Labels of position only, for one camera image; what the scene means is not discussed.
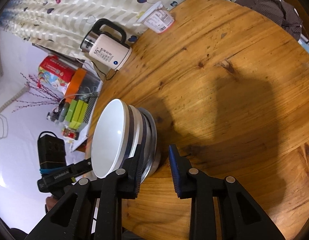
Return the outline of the person's left hand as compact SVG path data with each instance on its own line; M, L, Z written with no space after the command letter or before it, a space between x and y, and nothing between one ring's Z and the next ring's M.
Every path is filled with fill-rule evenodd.
M50 211L58 202L59 200L55 198L53 195L46 198L46 209Z

